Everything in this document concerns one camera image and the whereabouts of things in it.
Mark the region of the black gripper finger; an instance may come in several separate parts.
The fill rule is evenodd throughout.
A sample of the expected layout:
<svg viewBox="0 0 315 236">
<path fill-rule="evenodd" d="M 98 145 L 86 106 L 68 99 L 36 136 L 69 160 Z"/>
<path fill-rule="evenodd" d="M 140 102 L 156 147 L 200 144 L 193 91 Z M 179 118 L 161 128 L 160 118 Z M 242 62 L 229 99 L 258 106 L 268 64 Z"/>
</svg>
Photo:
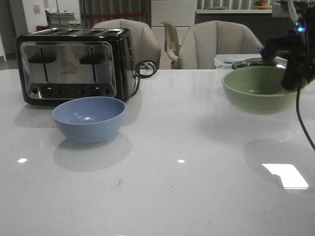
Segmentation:
<svg viewBox="0 0 315 236">
<path fill-rule="evenodd" d="M 289 56 L 281 85 L 285 90 L 294 90 L 299 82 L 302 82 L 302 87 L 311 82 L 307 72 L 307 58 Z"/>
</svg>

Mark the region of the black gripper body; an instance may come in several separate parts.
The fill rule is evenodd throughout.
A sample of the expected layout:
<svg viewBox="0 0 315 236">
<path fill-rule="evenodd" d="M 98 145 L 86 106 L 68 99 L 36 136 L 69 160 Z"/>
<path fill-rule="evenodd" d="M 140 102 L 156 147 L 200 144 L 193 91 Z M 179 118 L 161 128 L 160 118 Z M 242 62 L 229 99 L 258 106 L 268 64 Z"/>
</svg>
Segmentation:
<svg viewBox="0 0 315 236">
<path fill-rule="evenodd" d="M 262 58 L 272 60 L 279 53 L 287 53 L 303 64 L 315 62 L 315 3 L 278 2 L 273 17 L 288 17 L 293 29 L 287 36 L 272 38 L 262 46 Z"/>
</svg>

